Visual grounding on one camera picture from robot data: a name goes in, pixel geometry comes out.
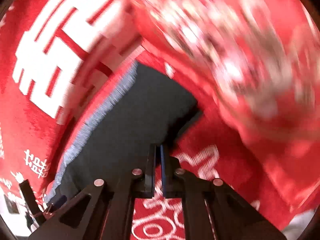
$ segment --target black surface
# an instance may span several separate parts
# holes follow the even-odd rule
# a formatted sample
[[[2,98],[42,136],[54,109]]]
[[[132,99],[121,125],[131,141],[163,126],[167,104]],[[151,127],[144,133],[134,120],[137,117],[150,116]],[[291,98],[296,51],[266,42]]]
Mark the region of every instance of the black surface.
[[[95,179],[111,190],[119,174],[145,170],[151,143],[173,141],[176,133],[197,114],[196,99],[158,71],[139,64],[134,85],[107,113],[78,157],[67,166],[54,202],[73,197]]]

